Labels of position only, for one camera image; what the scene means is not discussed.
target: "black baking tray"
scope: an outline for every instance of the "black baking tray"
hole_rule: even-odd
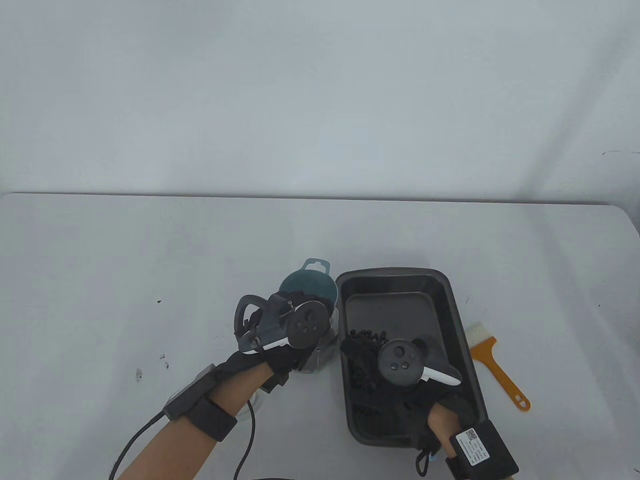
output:
[[[462,374],[460,395],[479,422],[488,418],[449,279],[424,268],[376,268],[345,272],[336,279],[340,341],[350,330],[386,331],[388,339],[433,336]],[[410,438],[390,419],[375,418],[351,403],[349,362],[341,354],[347,424],[361,444],[410,447]]]

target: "white backdrop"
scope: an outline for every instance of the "white backdrop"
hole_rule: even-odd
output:
[[[638,226],[639,31],[637,0],[5,0],[0,189],[592,200]]]

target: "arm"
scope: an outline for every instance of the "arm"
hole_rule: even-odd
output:
[[[444,408],[442,405],[437,403],[429,412],[427,425],[438,437],[438,441],[447,453],[447,457],[457,457],[458,455],[453,449],[449,439],[462,430],[460,422],[458,421],[458,416],[451,410]],[[505,480],[513,480],[513,477],[508,477]]]
[[[260,386],[272,377],[266,363],[239,373],[209,397],[235,417]],[[160,430],[118,480],[192,480],[216,446],[216,441],[194,427],[186,417]]]

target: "black wristband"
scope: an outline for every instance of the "black wristband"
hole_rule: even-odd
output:
[[[222,410],[208,396],[200,398],[187,412],[186,417],[194,427],[219,442],[222,442],[238,423],[235,417]]]
[[[469,478],[469,475],[467,475],[467,473],[462,468],[462,464],[460,463],[460,459],[458,457],[447,458],[446,462],[449,470],[451,471],[451,475],[453,475],[453,478],[455,478],[456,480],[465,480]]]

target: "sticker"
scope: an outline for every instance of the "sticker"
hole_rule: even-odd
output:
[[[489,458],[489,452],[484,448],[482,440],[478,438],[474,428],[458,433],[456,440],[462,447],[462,451],[472,467]]]

